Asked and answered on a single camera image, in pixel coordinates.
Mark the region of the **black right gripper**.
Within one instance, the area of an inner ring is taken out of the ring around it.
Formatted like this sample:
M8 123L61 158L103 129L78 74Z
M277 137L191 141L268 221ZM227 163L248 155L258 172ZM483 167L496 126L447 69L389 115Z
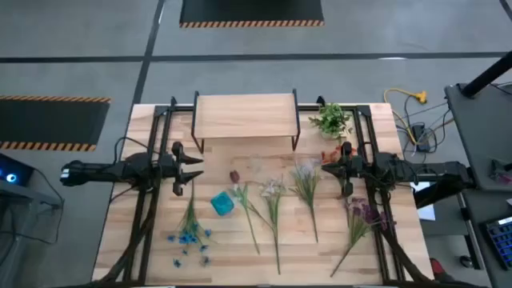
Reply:
M352 177L358 177L363 170L364 158L359 155L353 155L353 148L350 142L344 142L341 145L342 156L339 162L330 162L322 165L322 169L332 174L337 179L344 179L342 185L342 196L349 197L353 194Z

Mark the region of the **orange artificial flower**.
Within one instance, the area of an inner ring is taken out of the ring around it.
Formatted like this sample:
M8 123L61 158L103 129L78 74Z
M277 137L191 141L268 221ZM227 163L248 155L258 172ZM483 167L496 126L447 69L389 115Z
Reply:
M342 157L342 146L338 145L332 150L323 150L321 152L322 164L336 163Z

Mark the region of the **pale lavender grass flower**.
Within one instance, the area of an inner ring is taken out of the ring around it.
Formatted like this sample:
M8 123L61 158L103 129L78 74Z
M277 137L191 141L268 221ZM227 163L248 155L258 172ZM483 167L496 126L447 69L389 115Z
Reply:
M307 205L313 225L314 238L318 242L318 228L314 212L315 191L320 180L318 172L314 166L295 164L290 175L294 180L294 186L290 190Z

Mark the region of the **dark red artificial tulip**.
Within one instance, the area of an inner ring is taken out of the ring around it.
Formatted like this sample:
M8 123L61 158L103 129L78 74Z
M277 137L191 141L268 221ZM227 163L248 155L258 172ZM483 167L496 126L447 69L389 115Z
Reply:
M254 248L257 252L257 254L260 254L259 244L257 242L257 239L255 237L254 233L254 227L252 224L250 213L256 212L256 209L254 208L254 205L249 200L249 191L248 191L248 185L244 184L243 186L240 184L240 176L239 173L236 170L232 170L229 172L230 180L233 184L233 187L230 189L230 194L238 201L238 203L242 206L246 213L246 219L249 224L251 237L254 243Z

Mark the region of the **purple artificial orchid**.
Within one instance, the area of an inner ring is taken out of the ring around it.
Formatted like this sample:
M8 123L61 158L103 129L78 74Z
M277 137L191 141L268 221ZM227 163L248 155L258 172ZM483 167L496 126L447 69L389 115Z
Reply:
M366 198L351 197L344 200L346 208L346 220L348 226L348 243L340 260L330 273L332 278L338 271L349 252L361 238L375 230L387 230L389 221L384 212L372 208Z

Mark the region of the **white veined artificial flower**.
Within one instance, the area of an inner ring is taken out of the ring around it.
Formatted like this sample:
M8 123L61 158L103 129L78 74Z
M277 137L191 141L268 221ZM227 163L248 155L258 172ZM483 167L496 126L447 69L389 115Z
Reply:
M260 189L260 197L264 200L266 204L267 211L269 213L269 219L265 219L262 214L258 211L256 206L252 204L250 201L247 201L247 208L255 213L264 223L270 228L270 231L273 235L274 241L274 249L276 255L276 265L278 275L281 274L281 264L280 264L280 255L279 255L279 207L282 196L286 192L286 187L283 184L282 180L278 179L269 179L265 183L262 184L262 188Z

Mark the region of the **green stems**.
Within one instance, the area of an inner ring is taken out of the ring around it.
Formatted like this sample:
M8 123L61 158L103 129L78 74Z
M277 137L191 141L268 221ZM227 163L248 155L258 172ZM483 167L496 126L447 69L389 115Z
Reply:
M210 263L210 258L205 255L209 245L205 241L211 240L212 230L203 228L198 220L195 212L195 185L192 184L191 194L188 200L185 212L178 228L167 237L167 240L172 243L179 244L181 248L181 255L173 258L173 266L175 268L184 267L185 256L188 256L192 249L196 249L201 257L200 263L202 266L207 266Z

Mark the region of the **wooden shelf black metal legs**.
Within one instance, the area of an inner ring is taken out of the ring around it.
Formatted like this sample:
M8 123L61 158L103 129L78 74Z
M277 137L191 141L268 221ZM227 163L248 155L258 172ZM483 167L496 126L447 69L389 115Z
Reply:
M205 140L217 138L291 138L301 134L296 89L280 94L204 95L194 93L190 135L200 153Z

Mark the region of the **blue glass vase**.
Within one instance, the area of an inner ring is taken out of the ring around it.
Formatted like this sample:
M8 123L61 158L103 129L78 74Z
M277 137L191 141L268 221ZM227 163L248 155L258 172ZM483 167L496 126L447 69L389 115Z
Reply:
M210 203L219 216L228 215L234 209L234 202L225 191L214 196Z

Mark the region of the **green plant white pot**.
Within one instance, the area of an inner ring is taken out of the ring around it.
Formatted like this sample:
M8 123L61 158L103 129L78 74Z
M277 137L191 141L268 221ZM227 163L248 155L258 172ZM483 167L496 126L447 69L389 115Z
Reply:
M351 119L337 103L327 103L318 111L317 117L308 117L312 126L320 130L321 136L327 140L338 140L351 134L353 127L348 126Z

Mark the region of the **grey side table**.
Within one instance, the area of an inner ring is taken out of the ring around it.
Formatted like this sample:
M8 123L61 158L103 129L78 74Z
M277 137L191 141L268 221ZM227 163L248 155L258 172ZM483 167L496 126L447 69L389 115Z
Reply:
M496 176L492 169L493 161L512 164L512 93L495 86L472 98L459 85L444 91L477 186L512 192L512 170Z

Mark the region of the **black hazard-striped floor mat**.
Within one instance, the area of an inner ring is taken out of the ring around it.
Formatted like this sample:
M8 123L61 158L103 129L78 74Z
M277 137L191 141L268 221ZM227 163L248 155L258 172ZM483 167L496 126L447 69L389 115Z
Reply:
M179 19L183 29L324 25L321 0L182 0Z
M0 149L90 152L110 98L0 95Z

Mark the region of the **black computer blue light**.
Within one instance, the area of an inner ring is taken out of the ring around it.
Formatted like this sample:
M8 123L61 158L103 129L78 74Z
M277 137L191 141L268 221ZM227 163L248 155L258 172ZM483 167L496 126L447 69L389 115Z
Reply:
M0 154L0 180L17 186L27 186L33 172L32 166Z

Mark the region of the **blue backlit keyboard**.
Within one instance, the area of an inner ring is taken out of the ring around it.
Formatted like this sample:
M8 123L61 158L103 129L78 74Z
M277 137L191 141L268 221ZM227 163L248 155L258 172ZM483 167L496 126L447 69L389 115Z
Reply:
M512 216L484 224L490 245L504 270L512 270Z

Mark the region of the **black metal table frame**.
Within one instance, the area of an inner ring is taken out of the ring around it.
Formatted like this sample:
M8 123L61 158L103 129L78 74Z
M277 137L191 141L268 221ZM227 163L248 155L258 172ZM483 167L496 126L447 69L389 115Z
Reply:
M290 172L295 164L319 166L321 152L332 150L337 143L321 136L308 117L318 112L316 105L299 105L301 134L295 150L291 138L217 138L205 140L205 150L198 151L190 135L193 105L179 105L170 117L158 121L158 137L169 142L181 142L185 152L204 162L194 165L203 170L183 188L183 195L173 193L172 181L161 185L156 201L154 229L151 236L146 282L177 286L316 286L345 284L379 284L384 278L404 278L402 264L392 254L383 238L369 235L349 252L337 273L331 278L346 250L348 226L346 209L339 200L338 180L321 172L315 191L314 212L318 242L308 207L290 190L294 180ZM259 244L257 254L251 237L246 213L230 194L233 184L229 172L236 170L240 184L248 185L249 200L265 219L269 213L260 197L262 184L269 179L282 180L286 192L279 207L279 255L281 274L278 275L273 235L270 228L255 213L251 220ZM167 240L174 233L185 212L195 185L195 212L200 225L211 229L211 240L205 255L207 266L200 263L200 253L192 249L183 258L184 267L175 268L173 258L179 257L181 246ZM234 209L219 216L210 200L227 192Z

